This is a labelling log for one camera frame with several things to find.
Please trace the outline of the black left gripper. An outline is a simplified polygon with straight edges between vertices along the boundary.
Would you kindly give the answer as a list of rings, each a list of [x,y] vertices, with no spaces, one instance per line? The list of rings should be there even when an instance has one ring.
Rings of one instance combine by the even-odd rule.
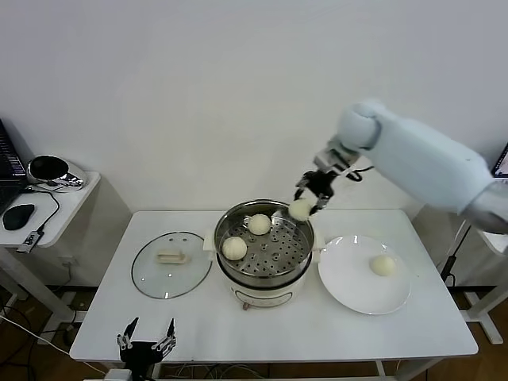
[[[157,342],[131,341],[139,317],[135,317],[123,334],[117,335],[120,359],[133,374],[147,374],[148,369],[158,364],[176,345],[175,319],[172,318],[166,336]]]

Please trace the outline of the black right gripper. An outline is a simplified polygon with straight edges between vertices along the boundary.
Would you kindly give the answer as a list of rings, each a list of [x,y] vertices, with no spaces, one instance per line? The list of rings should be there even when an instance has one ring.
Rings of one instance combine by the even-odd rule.
[[[337,176],[338,174],[335,171],[316,170],[306,172],[295,185],[294,200],[300,199],[305,189],[308,189],[316,197],[316,201],[310,209],[310,216],[315,215],[326,208],[330,199],[334,196],[332,184]]]

